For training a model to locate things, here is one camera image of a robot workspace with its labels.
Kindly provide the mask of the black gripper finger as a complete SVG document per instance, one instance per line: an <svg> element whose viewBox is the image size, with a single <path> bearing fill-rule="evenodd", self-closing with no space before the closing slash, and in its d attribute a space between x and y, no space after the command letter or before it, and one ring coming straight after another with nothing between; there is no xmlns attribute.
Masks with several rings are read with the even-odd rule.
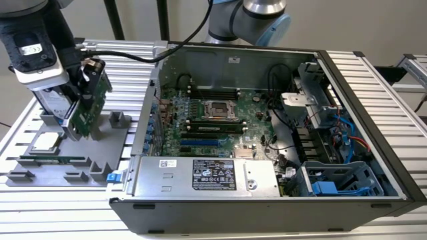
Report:
<svg viewBox="0 0 427 240"><path fill-rule="evenodd" d="M80 87L79 83L84 79L82 66L74 66L66 69L68 73L68 83L63 87L63 93L70 98L71 102L76 102L80 99Z"/></svg>
<svg viewBox="0 0 427 240"><path fill-rule="evenodd" d="M83 97L83 105L87 109L92 108L95 102L98 85L104 74L106 62L100 59L86 59L82 65L83 80L80 83L80 91Z"/></svg>

